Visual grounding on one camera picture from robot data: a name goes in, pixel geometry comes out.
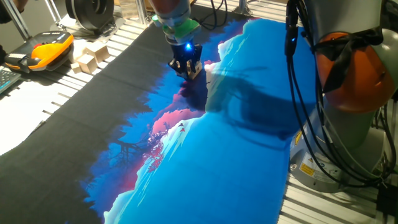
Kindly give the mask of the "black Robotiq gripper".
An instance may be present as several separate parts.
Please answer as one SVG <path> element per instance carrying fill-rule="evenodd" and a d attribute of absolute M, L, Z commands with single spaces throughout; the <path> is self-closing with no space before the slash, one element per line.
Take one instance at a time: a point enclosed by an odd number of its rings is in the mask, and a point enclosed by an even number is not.
<path fill-rule="evenodd" d="M 202 45 L 195 44 L 192 40 L 182 44 L 171 45 L 173 52 L 173 59 L 168 63 L 169 67 L 173 69 L 177 76 L 188 80 L 187 65 L 182 62 L 190 61 L 190 72 L 201 72 L 203 65 L 201 63 Z"/>

